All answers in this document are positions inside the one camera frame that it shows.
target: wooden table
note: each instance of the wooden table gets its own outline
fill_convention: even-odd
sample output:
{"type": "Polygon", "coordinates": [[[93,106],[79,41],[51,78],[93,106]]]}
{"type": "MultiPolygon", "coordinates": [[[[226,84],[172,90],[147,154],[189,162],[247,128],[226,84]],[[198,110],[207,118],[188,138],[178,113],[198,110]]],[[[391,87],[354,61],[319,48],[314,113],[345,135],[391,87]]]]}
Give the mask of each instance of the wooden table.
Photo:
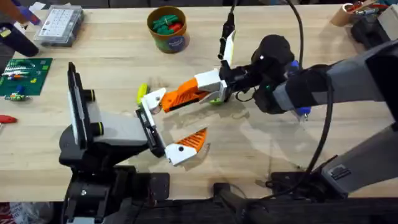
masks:
{"type": "MultiPolygon", "coordinates": [[[[305,32],[304,65],[332,63],[362,51],[348,30],[328,24],[339,6],[299,6],[305,32]]],[[[190,45],[178,54],[160,52],[146,27],[153,9],[87,9],[72,48],[43,49],[38,57],[54,58],[42,94],[28,103],[2,100],[0,114],[17,117],[17,124],[0,130],[0,201],[61,200],[71,172],[58,163],[58,140],[70,124],[67,103],[67,65],[73,62],[85,88],[96,91],[102,110],[134,116],[141,83],[154,88],[178,87],[194,74],[219,67],[216,58],[221,28],[229,8],[183,8],[190,45]]],[[[46,12],[40,12],[44,18],[46,12]]],[[[238,7],[234,65],[249,63],[261,39],[284,35],[295,55],[299,28],[288,6],[238,7]]],[[[34,35],[29,27],[27,36],[34,35]]],[[[169,172],[170,198],[207,198],[214,182],[237,185],[248,197],[269,190],[255,184],[273,171],[306,166],[318,143],[325,106],[313,108],[309,121],[298,123],[292,113],[270,115],[253,101],[236,100],[220,107],[190,105],[155,120],[167,143],[208,127],[201,153],[179,167],[149,151],[124,161],[139,172],[169,172]]],[[[392,122],[384,103],[335,105],[333,122],[320,162],[342,154],[392,122]]],[[[397,196],[398,182],[366,187],[354,196],[397,196]]]]}

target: wire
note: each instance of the wire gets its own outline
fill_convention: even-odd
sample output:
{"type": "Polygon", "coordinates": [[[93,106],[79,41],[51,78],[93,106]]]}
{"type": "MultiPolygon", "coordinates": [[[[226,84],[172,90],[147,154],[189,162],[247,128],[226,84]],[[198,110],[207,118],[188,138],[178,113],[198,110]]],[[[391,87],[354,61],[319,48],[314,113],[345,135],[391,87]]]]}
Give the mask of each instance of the wire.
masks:
{"type": "Polygon", "coordinates": [[[238,0],[234,0],[234,3],[232,4],[232,6],[231,6],[231,10],[230,10],[230,12],[229,13],[233,13],[234,12],[234,10],[235,10],[235,7],[238,5],[238,0]]]}
{"type": "Polygon", "coordinates": [[[304,31],[303,31],[303,22],[301,21],[301,17],[296,7],[292,3],[291,0],[286,0],[287,4],[292,8],[294,14],[296,15],[298,22],[298,29],[300,31],[300,53],[298,56],[298,64],[300,65],[300,69],[303,69],[303,51],[304,51],[304,31]]]}
{"type": "Polygon", "coordinates": [[[331,85],[331,78],[326,75],[325,73],[319,73],[320,75],[324,76],[326,79],[326,84],[328,86],[328,91],[327,91],[327,98],[328,98],[328,102],[327,102],[327,108],[326,108],[326,118],[325,118],[325,123],[323,124],[323,131],[322,131],[322,135],[321,138],[319,140],[317,149],[315,150],[312,159],[307,167],[307,169],[305,170],[304,174],[301,176],[300,180],[290,189],[287,189],[285,191],[282,192],[278,192],[276,194],[272,194],[263,198],[260,198],[259,200],[256,200],[255,202],[258,203],[260,201],[264,201],[264,200],[269,200],[272,199],[274,197],[279,197],[281,195],[286,195],[289,194],[291,192],[293,192],[297,187],[299,187],[299,185],[305,181],[308,176],[311,174],[313,168],[315,167],[315,164],[317,163],[317,160],[322,152],[322,149],[325,145],[326,139],[328,137],[328,133],[329,133],[329,129],[330,129],[330,123],[331,123],[331,116],[333,113],[333,101],[334,101],[334,97],[333,97],[333,87],[331,85]]]}
{"type": "Polygon", "coordinates": [[[69,180],[69,185],[67,188],[67,191],[65,192],[65,196],[63,197],[63,203],[62,203],[62,209],[61,209],[61,216],[60,216],[60,224],[64,224],[66,223],[67,220],[65,220],[65,210],[67,209],[67,205],[68,205],[68,200],[69,200],[69,190],[70,190],[70,183],[72,183],[73,180],[73,174],[70,177],[69,180]]]}
{"type": "Polygon", "coordinates": [[[209,202],[213,200],[213,198],[208,198],[208,199],[204,199],[204,200],[196,200],[193,202],[187,202],[187,203],[180,203],[178,205],[164,205],[164,206],[144,206],[145,209],[160,209],[160,208],[178,208],[178,207],[182,207],[182,206],[186,206],[186,205],[193,205],[193,204],[197,204],[197,203],[204,203],[204,202],[209,202]]]}
{"type": "Polygon", "coordinates": [[[238,218],[236,217],[236,214],[234,213],[234,211],[227,206],[227,204],[225,203],[225,201],[222,197],[220,197],[220,199],[221,199],[220,201],[221,201],[221,204],[223,205],[223,208],[225,210],[227,210],[227,212],[231,215],[231,218],[234,220],[234,223],[238,224],[239,221],[238,221],[238,218]]]}
{"type": "Polygon", "coordinates": [[[142,202],[141,206],[138,208],[136,215],[134,216],[134,219],[132,221],[132,224],[135,224],[137,221],[137,218],[139,216],[139,214],[141,213],[142,208],[144,207],[145,202],[142,202]]]}
{"type": "Polygon", "coordinates": [[[238,96],[238,95],[239,95],[241,92],[242,92],[242,91],[239,91],[239,92],[237,92],[237,93],[235,94],[235,99],[236,99],[236,100],[238,100],[239,102],[243,102],[243,103],[253,100],[253,98],[254,98],[254,93],[253,93],[253,95],[252,95],[249,99],[247,99],[247,100],[241,100],[241,99],[239,99],[239,96],[238,96]]]}

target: circuit board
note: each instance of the circuit board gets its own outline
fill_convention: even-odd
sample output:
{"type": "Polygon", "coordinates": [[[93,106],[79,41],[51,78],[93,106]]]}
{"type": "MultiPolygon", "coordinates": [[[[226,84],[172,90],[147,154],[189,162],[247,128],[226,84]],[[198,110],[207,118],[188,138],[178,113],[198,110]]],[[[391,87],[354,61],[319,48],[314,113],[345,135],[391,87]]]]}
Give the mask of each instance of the circuit board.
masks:
{"type": "Polygon", "coordinates": [[[51,63],[52,58],[11,59],[4,73],[21,71],[24,78],[8,80],[7,76],[0,77],[0,96],[11,95],[18,85],[24,87],[24,95],[39,96],[51,63]]]}

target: orange plastic part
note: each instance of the orange plastic part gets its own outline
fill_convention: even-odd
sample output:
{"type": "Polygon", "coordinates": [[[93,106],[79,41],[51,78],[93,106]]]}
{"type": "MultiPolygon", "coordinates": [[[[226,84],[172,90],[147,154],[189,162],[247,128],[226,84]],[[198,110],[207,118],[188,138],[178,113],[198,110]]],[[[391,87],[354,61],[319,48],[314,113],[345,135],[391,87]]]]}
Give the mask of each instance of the orange plastic part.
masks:
{"type": "Polygon", "coordinates": [[[192,148],[196,149],[197,152],[199,152],[199,150],[203,146],[203,143],[205,143],[206,133],[207,133],[207,129],[203,128],[202,130],[196,132],[195,134],[191,134],[190,136],[186,137],[185,139],[179,140],[176,144],[192,147],[192,148]]]}
{"type": "Polygon", "coordinates": [[[161,101],[162,109],[167,113],[190,103],[200,101],[207,94],[209,93],[206,91],[198,90],[197,79],[192,78],[180,85],[178,90],[171,91],[164,95],[161,101]]]}

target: parts organizer box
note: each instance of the parts organizer box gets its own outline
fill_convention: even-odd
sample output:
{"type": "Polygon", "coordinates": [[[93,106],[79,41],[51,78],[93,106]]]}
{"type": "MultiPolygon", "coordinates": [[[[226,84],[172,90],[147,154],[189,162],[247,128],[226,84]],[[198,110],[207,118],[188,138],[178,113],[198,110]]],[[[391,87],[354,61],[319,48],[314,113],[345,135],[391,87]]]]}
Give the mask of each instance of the parts organizer box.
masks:
{"type": "Polygon", "coordinates": [[[81,6],[50,6],[34,40],[43,46],[71,47],[83,19],[81,6]]]}

